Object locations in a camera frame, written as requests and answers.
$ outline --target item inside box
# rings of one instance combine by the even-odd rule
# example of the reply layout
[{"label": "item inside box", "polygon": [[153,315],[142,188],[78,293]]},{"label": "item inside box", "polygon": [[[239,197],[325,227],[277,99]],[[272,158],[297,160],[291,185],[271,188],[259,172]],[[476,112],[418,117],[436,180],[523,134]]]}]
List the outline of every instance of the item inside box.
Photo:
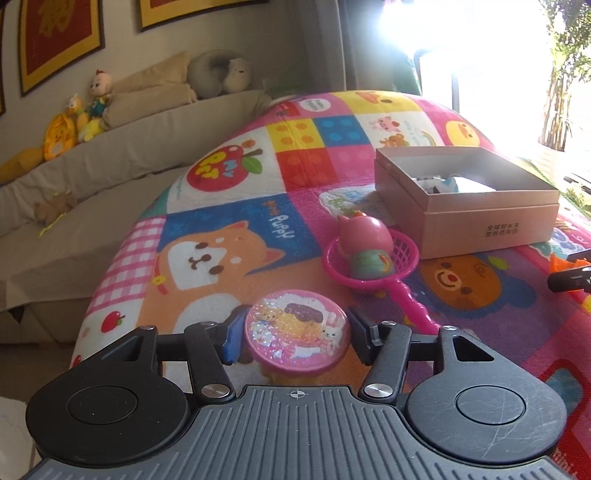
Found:
[{"label": "item inside box", "polygon": [[451,175],[446,179],[439,175],[417,177],[413,179],[429,194],[435,193],[481,193],[496,190],[478,181],[467,179],[460,175]]}]

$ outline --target black circular pad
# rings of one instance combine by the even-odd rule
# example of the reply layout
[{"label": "black circular pad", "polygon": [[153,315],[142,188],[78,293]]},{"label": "black circular pad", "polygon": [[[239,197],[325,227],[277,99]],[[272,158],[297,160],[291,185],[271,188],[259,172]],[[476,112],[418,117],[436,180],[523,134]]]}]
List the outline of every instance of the black circular pad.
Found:
[{"label": "black circular pad", "polygon": [[76,419],[91,425],[108,425],[129,417],[138,406],[137,397],[126,388],[100,385],[75,394],[68,410]]},{"label": "black circular pad", "polygon": [[464,390],[457,396],[456,406],[466,418],[484,425],[511,423],[525,411],[525,402],[518,394],[489,385]]},{"label": "black circular pad", "polygon": [[169,444],[189,417],[184,393],[136,362],[82,362],[39,390],[27,427],[43,456],[96,468]]},{"label": "black circular pad", "polygon": [[552,453],[566,424],[556,392],[503,358],[446,360],[405,406],[409,424],[428,444],[479,465],[513,465]]}]

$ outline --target cardboard box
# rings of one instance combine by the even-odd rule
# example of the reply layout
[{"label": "cardboard box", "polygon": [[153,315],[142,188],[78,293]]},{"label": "cardboard box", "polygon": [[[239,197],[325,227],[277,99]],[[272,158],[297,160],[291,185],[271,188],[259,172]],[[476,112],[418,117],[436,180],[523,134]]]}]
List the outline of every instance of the cardboard box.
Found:
[{"label": "cardboard box", "polygon": [[[495,192],[428,194],[413,177],[463,176]],[[379,148],[375,186],[421,258],[451,257],[545,242],[560,192],[480,147]]]}]

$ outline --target tree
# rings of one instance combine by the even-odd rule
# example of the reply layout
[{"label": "tree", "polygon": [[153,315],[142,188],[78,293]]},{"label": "tree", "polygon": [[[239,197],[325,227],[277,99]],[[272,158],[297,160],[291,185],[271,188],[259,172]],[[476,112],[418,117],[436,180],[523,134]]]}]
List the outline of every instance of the tree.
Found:
[{"label": "tree", "polygon": [[551,38],[552,73],[539,142],[564,151],[571,130],[569,109],[574,82],[591,78],[591,7],[584,0],[539,0]]}]

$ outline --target sofa cushion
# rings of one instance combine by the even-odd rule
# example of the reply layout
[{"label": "sofa cushion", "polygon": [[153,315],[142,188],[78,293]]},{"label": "sofa cushion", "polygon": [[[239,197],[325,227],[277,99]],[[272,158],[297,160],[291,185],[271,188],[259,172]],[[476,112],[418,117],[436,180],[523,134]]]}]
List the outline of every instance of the sofa cushion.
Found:
[{"label": "sofa cushion", "polygon": [[48,201],[53,193],[72,192],[81,202],[148,173],[189,166],[270,102],[260,90],[225,95],[142,118],[78,145],[0,189],[0,237],[34,221],[34,202]]},{"label": "sofa cushion", "polygon": [[115,82],[111,93],[137,92],[167,83],[187,83],[187,69],[190,60],[186,51],[179,52],[156,65]]},{"label": "sofa cushion", "polygon": [[175,168],[105,190],[41,238],[34,223],[0,238],[0,311],[92,297],[138,216],[185,171]]},{"label": "sofa cushion", "polygon": [[103,113],[103,122],[107,129],[117,128],[196,100],[197,95],[188,83],[169,83],[137,92],[115,93]]}]

